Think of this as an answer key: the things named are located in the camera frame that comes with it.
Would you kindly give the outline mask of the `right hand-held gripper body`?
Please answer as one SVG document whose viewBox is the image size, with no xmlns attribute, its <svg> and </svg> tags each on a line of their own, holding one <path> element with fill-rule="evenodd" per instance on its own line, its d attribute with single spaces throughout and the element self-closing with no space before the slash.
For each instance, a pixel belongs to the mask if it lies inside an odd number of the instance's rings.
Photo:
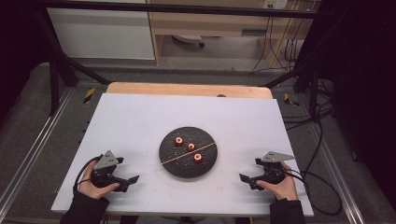
<svg viewBox="0 0 396 224">
<path fill-rule="evenodd" d="M 257 177 L 257 180 L 263 180 L 271 184 L 278 184 L 285 178 L 285 170 L 282 161 L 294 160 L 291 155 L 269 151 L 262 158 L 256 158 L 255 162 L 261 165 L 264 173 Z"/>
</svg>

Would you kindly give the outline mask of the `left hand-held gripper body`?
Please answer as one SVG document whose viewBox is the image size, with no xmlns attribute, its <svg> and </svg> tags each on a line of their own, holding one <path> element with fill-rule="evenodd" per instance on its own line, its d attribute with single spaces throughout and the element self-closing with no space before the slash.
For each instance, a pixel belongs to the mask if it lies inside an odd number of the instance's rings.
<svg viewBox="0 0 396 224">
<path fill-rule="evenodd" d="M 110 150 L 101 155 L 99 161 L 92 170 L 91 182 L 97 188 L 104 188 L 113 183 L 118 183 L 119 188 L 123 185 L 123 180 L 113 175 L 118 164 L 123 162 L 123 157 L 116 157 Z"/>
</svg>

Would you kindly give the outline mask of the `black round plate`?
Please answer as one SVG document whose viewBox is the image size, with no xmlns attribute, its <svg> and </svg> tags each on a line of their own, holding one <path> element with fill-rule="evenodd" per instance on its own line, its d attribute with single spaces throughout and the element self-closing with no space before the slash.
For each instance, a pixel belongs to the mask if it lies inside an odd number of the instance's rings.
<svg viewBox="0 0 396 224">
<path fill-rule="evenodd" d="M 175 139 L 180 136 L 183 139 L 183 144 L 177 146 Z M 196 127 L 180 127 L 162 140 L 159 148 L 160 162 L 170 160 L 174 157 L 188 153 L 188 143 L 194 143 L 195 149 L 206 146 L 215 142 L 214 138 L 206 131 Z M 171 175 L 184 179 L 193 179 L 208 173 L 215 165 L 218 157 L 218 147 L 215 146 L 206 148 L 197 152 L 202 155 L 203 160 L 196 163 L 193 156 L 196 153 L 185 156 L 179 160 L 170 161 L 163 165 L 163 168 Z"/>
</svg>

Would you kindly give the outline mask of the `thin wooden skewer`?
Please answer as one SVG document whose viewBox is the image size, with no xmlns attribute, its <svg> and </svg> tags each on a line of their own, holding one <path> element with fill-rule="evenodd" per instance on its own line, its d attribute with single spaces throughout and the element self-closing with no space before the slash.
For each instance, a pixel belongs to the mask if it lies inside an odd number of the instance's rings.
<svg viewBox="0 0 396 224">
<path fill-rule="evenodd" d="M 161 163 L 161 165 L 164 165 L 164 164 L 166 164 L 166 163 L 168 163 L 168 162 L 170 162 L 170 161 L 179 160 L 179 159 L 181 159 L 181 158 L 183 158 L 183 157 L 185 157 L 185 156 L 188 156 L 188 155 L 193 154 L 193 153 L 197 153 L 197 152 L 199 152 L 199 151 L 201 151 L 201 150 L 204 150 L 204 149 L 206 149 L 206 148 L 209 148 L 209 147 L 212 147 L 212 146 L 215 146 L 215 145 L 216 145 L 216 143 L 213 142 L 213 143 L 208 144 L 208 145 L 206 145 L 206 146 L 199 147 L 198 149 L 195 149 L 194 151 L 191 151 L 191 152 L 182 154 L 182 155 L 180 155 L 180 156 L 174 157 L 174 158 L 172 158 L 172 159 L 170 159 L 170 160 L 164 161 L 164 162 Z"/>
</svg>

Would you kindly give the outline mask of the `person's right hand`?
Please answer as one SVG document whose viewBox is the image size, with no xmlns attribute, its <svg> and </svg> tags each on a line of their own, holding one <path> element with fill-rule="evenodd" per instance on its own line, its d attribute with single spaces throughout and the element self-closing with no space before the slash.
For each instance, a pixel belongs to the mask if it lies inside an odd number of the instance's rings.
<svg viewBox="0 0 396 224">
<path fill-rule="evenodd" d="M 283 199 L 288 201 L 298 200 L 295 182 L 291 176 L 286 176 L 278 184 L 271 184 L 263 180 L 257 180 L 256 184 L 264 189 L 271 190 L 279 201 Z"/>
</svg>

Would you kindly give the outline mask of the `person's left hand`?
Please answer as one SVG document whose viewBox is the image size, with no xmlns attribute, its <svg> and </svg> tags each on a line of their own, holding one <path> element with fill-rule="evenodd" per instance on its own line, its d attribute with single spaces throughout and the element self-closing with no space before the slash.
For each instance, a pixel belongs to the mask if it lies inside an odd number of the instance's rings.
<svg viewBox="0 0 396 224">
<path fill-rule="evenodd" d="M 92 171 L 97 161 L 92 161 L 85 169 L 83 176 L 81 178 L 81 183 L 78 185 L 78 192 L 93 198 L 95 200 L 100 200 L 105 197 L 109 192 L 116 189 L 120 184 L 113 183 L 103 188 L 97 188 L 92 182 Z"/>
</svg>

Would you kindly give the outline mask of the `yellow black tape strip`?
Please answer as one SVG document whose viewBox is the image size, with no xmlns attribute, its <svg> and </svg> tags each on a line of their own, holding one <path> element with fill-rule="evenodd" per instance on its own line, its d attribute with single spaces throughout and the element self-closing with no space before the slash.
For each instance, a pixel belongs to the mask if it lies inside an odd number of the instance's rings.
<svg viewBox="0 0 396 224">
<path fill-rule="evenodd" d="M 90 88 L 90 89 L 87 91 L 87 93 L 86 93 L 86 95 L 85 95 L 85 97 L 84 97 L 84 100 L 83 100 L 83 104 L 88 104 L 88 103 L 90 102 L 90 100 L 91 100 L 91 98 L 92 98 L 94 92 L 95 92 L 95 88 Z"/>
<path fill-rule="evenodd" d="M 284 93 L 284 103 L 287 105 L 300 106 L 298 102 L 293 102 L 287 93 Z"/>
</svg>

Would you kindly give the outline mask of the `black metal stand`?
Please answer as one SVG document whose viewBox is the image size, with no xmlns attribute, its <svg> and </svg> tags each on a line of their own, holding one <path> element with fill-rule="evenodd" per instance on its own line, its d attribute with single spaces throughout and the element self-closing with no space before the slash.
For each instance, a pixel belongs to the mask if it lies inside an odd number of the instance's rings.
<svg viewBox="0 0 396 224">
<path fill-rule="evenodd" d="M 308 114 L 314 122 L 318 122 L 319 115 L 317 112 L 317 99 L 318 99 L 318 71 L 319 65 L 314 61 L 305 61 L 296 65 L 292 71 L 289 71 L 286 75 L 278 77 L 266 84 L 263 84 L 264 88 L 272 89 L 278 84 L 284 81 L 297 77 L 293 89 L 296 93 L 301 93 L 305 89 L 309 89 L 309 107 Z"/>
<path fill-rule="evenodd" d="M 97 75 L 82 64 L 70 58 L 63 51 L 46 9 L 37 7 L 32 9 L 32 14 L 40 28 L 40 31 L 46 39 L 46 43 L 49 45 L 49 77 L 51 91 L 51 106 L 49 114 L 51 116 L 54 115 L 60 107 L 59 78 L 64 81 L 64 84 L 67 87 L 76 87 L 78 84 L 78 78 L 74 69 L 77 69 L 84 75 L 93 78 L 101 84 L 111 83 L 110 80 Z"/>
</svg>

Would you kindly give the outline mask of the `wooden table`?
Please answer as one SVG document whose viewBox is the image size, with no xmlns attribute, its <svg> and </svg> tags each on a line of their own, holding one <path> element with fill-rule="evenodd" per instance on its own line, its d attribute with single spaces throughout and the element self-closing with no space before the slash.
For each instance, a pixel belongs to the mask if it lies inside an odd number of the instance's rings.
<svg viewBox="0 0 396 224">
<path fill-rule="evenodd" d="M 157 94 L 213 96 L 224 95 L 234 98 L 272 99 L 273 94 L 268 88 L 247 87 L 238 85 L 195 85 L 170 83 L 113 82 L 108 85 L 107 93 Z"/>
</svg>

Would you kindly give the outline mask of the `black curtain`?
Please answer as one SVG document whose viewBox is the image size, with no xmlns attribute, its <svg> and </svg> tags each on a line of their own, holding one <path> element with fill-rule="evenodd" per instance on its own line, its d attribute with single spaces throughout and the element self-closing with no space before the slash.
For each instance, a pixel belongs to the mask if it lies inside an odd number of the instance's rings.
<svg viewBox="0 0 396 224">
<path fill-rule="evenodd" d="M 322 71 L 352 146 L 396 206 L 396 0 L 354 0 Z"/>
<path fill-rule="evenodd" d="M 0 121 L 14 105 L 30 72 L 48 60 L 33 13 L 24 1 L 0 0 Z"/>
</svg>

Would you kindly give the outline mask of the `white cabinet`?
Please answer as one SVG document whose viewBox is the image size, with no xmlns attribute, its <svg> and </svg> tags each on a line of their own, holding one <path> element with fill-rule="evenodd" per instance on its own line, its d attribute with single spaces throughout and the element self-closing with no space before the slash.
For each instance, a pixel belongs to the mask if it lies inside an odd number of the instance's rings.
<svg viewBox="0 0 396 224">
<path fill-rule="evenodd" d="M 73 58 L 155 58 L 147 12 L 48 9 L 63 51 Z"/>
</svg>

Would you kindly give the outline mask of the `white chair base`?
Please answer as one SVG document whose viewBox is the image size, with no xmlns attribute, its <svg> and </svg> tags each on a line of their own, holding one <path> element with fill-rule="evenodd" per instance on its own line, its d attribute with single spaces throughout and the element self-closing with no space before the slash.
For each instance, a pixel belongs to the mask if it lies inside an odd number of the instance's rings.
<svg viewBox="0 0 396 224">
<path fill-rule="evenodd" d="M 205 43 L 199 35 L 174 35 L 174 38 L 178 41 L 193 44 L 198 48 L 203 48 Z"/>
</svg>

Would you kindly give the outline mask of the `light wooden desk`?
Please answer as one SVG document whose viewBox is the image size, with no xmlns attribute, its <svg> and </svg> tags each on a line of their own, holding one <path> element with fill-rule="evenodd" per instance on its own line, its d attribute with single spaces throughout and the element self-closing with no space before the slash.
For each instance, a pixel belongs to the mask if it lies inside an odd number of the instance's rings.
<svg viewBox="0 0 396 224">
<path fill-rule="evenodd" d="M 146 0 L 149 4 L 268 9 L 264 0 Z M 286 10 L 316 11 L 321 0 L 288 0 Z M 281 50 L 288 41 L 303 40 L 312 24 L 309 19 L 150 12 L 152 34 L 247 36 L 257 38 L 269 67 L 280 65 Z"/>
</svg>

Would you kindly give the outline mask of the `black metal crossbar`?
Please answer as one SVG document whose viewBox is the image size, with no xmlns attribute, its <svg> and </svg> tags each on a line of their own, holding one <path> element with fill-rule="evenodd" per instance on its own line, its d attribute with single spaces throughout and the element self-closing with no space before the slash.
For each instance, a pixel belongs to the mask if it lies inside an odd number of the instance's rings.
<svg viewBox="0 0 396 224">
<path fill-rule="evenodd" d="M 35 0 L 35 3 L 42 7 L 88 9 L 88 10 L 185 13 L 185 14 L 299 18 L 299 19 L 317 19 L 327 16 L 326 13 L 320 13 L 316 11 L 257 9 L 257 8 L 244 8 L 244 7 L 209 7 L 209 6 L 72 1 L 72 0 Z"/>
</svg>

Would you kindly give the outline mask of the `aluminium floor rail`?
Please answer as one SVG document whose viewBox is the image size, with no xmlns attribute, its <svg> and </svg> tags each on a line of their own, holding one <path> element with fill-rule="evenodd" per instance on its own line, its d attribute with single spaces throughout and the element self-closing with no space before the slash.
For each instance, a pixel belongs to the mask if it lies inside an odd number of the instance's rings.
<svg viewBox="0 0 396 224">
<path fill-rule="evenodd" d="M 323 160 L 324 166 L 328 171 L 332 180 L 333 186 L 337 189 L 344 211 L 350 224 L 365 224 L 364 218 L 361 214 L 355 199 L 350 191 L 346 179 L 344 178 L 341 169 L 338 167 L 333 155 L 324 139 L 322 130 L 317 123 L 311 123 L 313 135 L 318 140 L 318 152 Z"/>
<path fill-rule="evenodd" d="M 70 95 L 74 91 L 73 88 L 67 88 L 60 101 L 59 107 L 55 110 L 54 114 L 49 116 L 44 124 L 43 128 L 41 129 L 40 133 L 38 134 L 37 138 L 35 139 L 32 146 L 29 148 L 26 156 L 24 157 L 21 165 L 19 166 L 17 172 L 12 177 L 11 181 L 7 185 L 4 193 L 0 196 L 0 222 L 5 218 L 7 212 L 11 205 L 13 204 L 15 198 L 17 197 L 21 187 L 26 180 L 27 176 L 32 170 L 32 167 L 35 164 L 41 150 L 46 145 L 54 127 L 56 126 L 59 118 L 61 117 L 64 109 L 66 108 Z"/>
</svg>

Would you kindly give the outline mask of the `white wall socket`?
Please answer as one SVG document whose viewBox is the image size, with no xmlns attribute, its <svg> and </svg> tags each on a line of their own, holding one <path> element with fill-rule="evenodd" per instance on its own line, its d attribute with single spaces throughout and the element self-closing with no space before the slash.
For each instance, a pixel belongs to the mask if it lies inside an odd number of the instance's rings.
<svg viewBox="0 0 396 224">
<path fill-rule="evenodd" d="M 264 0 L 263 7 L 268 9 L 285 9 L 288 0 Z"/>
</svg>

